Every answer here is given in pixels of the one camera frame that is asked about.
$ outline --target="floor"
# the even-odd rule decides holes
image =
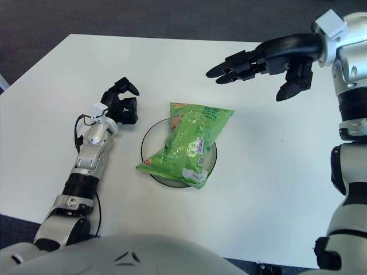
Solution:
[[[0,73],[12,84],[68,34],[194,40],[264,41],[309,32],[334,9],[366,9],[365,0],[0,0]],[[38,224],[0,217],[0,247],[32,239]],[[249,274],[255,263],[230,260]],[[282,267],[283,274],[304,269]]]

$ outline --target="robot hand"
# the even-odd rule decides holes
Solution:
[[[289,99],[310,89],[312,63],[322,53],[322,40],[316,33],[294,34],[261,43],[251,52],[236,53],[206,73],[218,77],[216,83],[226,84],[238,79],[248,80],[257,73],[278,74],[287,71],[286,83],[276,95],[277,101]]]

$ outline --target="green snack bag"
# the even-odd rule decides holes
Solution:
[[[204,158],[234,111],[170,103],[170,132],[165,147],[136,169],[202,188],[209,172]]]

